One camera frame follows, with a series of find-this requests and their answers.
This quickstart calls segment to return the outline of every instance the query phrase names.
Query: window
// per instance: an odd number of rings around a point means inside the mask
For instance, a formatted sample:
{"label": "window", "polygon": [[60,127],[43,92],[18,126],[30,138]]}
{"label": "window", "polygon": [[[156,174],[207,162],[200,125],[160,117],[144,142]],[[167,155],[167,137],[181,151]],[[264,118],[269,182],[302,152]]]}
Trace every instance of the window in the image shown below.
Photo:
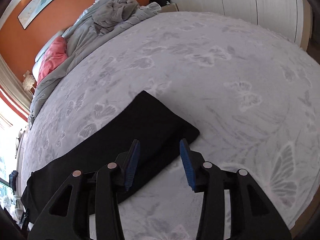
{"label": "window", "polygon": [[0,98],[0,205],[9,212],[15,206],[9,175],[17,170],[19,131],[27,123]]}

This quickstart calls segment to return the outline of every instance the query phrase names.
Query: orange wall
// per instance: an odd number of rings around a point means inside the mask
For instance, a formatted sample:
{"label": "orange wall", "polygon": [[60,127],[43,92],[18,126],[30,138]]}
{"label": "orange wall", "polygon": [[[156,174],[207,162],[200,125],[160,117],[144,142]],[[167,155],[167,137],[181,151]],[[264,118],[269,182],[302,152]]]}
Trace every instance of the orange wall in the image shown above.
{"label": "orange wall", "polygon": [[[73,25],[80,14],[94,0],[53,0],[26,30],[18,15],[31,0],[22,0],[10,14],[0,30],[0,54],[20,81],[35,63],[35,57],[46,42],[59,30]],[[147,5],[149,0],[137,0]]]}

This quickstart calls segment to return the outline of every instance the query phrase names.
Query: bedding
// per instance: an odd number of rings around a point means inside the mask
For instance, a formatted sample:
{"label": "bedding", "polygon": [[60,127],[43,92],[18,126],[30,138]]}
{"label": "bedding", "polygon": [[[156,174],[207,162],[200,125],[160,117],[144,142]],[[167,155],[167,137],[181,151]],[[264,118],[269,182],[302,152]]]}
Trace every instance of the bedding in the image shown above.
{"label": "bedding", "polygon": [[[37,86],[30,106],[30,116],[28,117],[29,129],[32,128],[34,119],[57,84],[79,62],[81,62],[86,56],[88,56],[102,44],[114,38],[124,30],[129,29],[133,25],[136,25],[147,18],[153,17],[158,13],[158,11],[161,10],[161,7],[157,3],[152,3],[146,7],[137,8],[131,16],[127,15],[130,17],[126,21],[121,20],[122,22],[116,25],[115,23],[117,21],[114,20],[114,25],[110,25],[108,28],[100,26],[99,22],[96,22],[93,19],[93,16],[95,16],[95,18],[99,18],[99,15],[102,16],[103,14],[111,17],[112,14],[106,13],[110,10],[106,4],[120,4],[124,3],[125,1],[128,1],[125,7],[128,6],[132,8],[131,4],[134,4],[135,7],[137,5],[135,0],[99,0],[91,7],[90,12],[83,16],[76,24],[73,25],[72,28],[69,29],[64,36],[68,43],[68,59],[49,75],[47,75]],[[124,10],[123,7],[119,7],[118,15],[122,14],[126,14],[126,10]]]}
{"label": "bedding", "polygon": [[[319,80],[315,60],[260,26],[212,13],[156,15],[57,85],[28,133],[22,187],[146,90],[199,129],[192,150],[221,169],[247,169],[292,228],[319,187]],[[125,238],[195,239],[202,197],[177,158],[120,205]]]}
{"label": "bedding", "polygon": [[47,51],[47,49],[50,47],[50,45],[53,43],[53,41],[63,35],[63,33],[65,32],[66,30],[60,30],[58,31],[54,36],[51,37],[50,40],[47,41],[47,43],[42,47],[42,49],[38,52],[36,58],[35,58],[35,62],[37,63],[39,61],[39,59],[42,57],[42,55]]}
{"label": "bedding", "polygon": [[68,58],[66,52],[66,40],[61,36],[56,37],[42,58],[37,84]]}
{"label": "bedding", "polygon": [[100,6],[92,15],[95,30],[103,34],[111,32],[118,23],[126,21],[138,5],[136,0],[111,0]]}
{"label": "bedding", "polygon": [[89,8],[87,8],[87,9],[85,9],[84,11],[83,11],[83,13],[79,16],[79,18],[76,20],[76,22],[75,22],[75,24],[83,17],[83,16],[85,16],[87,13],[89,13],[90,11],[91,11],[91,9],[92,9],[92,7],[97,3],[97,2],[99,2],[100,0],[95,0],[94,1],[94,3],[93,3],[93,5],[91,5]]}

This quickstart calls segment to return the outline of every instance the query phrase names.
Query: pink pillow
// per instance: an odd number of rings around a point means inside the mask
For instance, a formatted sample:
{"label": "pink pillow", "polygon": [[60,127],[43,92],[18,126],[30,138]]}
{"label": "pink pillow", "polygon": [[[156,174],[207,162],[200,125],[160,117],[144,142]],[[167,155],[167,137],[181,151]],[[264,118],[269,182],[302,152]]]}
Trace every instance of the pink pillow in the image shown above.
{"label": "pink pillow", "polygon": [[37,84],[68,58],[66,51],[66,40],[61,36],[55,38],[42,59]]}

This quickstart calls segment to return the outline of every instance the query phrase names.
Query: butterfly pattern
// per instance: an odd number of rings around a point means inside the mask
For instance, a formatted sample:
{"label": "butterfly pattern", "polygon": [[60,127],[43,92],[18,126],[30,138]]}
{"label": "butterfly pattern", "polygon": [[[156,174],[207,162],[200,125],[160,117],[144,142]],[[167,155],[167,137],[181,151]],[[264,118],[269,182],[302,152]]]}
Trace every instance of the butterfly pattern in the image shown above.
{"label": "butterfly pattern", "polygon": [[[318,80],[313,59],[260,26],[212,13],[159,14],[60,81],[28,131],[22,187],[145,90],[200,130],[192,150],[221,169],[247,169],[291,228],[320,183]],[[120,205],[125,238],[195,239],[202,199],[177,158]]]}

